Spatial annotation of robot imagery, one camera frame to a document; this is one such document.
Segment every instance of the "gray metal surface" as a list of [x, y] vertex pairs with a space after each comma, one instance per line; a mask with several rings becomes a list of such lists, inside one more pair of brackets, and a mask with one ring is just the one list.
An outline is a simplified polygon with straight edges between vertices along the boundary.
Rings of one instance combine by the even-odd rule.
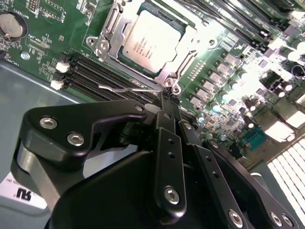
[[50, 211], [53, 211], [65, 191], [84, 180], [81, 170], [74, 173], [55, 170], [49, 163], [45, 163], [27, 150], [23, 144], [19, 147], [17, 163], [31, 176]]
[[[50, 88], [49, 83], [0, 61], [0, 182], [10, 172], [23, 114], [31, 108], [81, 103], [82, 100]], [[135, 151], [131, 146], [117, 153], [108, 152], [87, 160], [84, 176], [88, 177]], [[41, 210], [0, 197], [1, 229], [43, 229], [50, 217]]]

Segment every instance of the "black plastic bracket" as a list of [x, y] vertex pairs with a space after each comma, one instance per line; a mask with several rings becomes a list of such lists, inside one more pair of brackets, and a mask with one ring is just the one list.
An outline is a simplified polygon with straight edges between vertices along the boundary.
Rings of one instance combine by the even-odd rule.
[[255, 228], [291, 229], [284, 219], [289, 218], [294, 228], [295, 219], [253, 178], [248, 171], [215, 140], [207, 140], [206, 146], [212, 151], [221, 167], [231, 190], [246, 204], [247, 215]]
[[179, 128], [183, 136], [183, 157], [198, 170], [203, 179], [201, 182], [209, 188], [219, 213], [219, 220], [224, 226], [230, 225], [231, 228], [253, 229], [237, 205], [213, 153], [201, 146], [201, 140], [188, 122], [180, 121]]
[[[95, 104], [41, 107], [29, 110], [23, 117], [20, 139], [29, 151], [65, 169], [80, 168], [89, 152], [95, 133], [122, 122], [141, 122], [145, 108], [135, 100]], [[51, 117], [58, 123], [54, 129], [43, 128], [40, 120]], [[84, 143], [73, 146], [67, 141], [71, 133], [82, 135]]]
[[181, 139], [175, 134], [175, 118], [169, 94], [161, 93], [162, 110], [156, 115], [150, 212], [163, 225], [177, 222], [186, 212]]

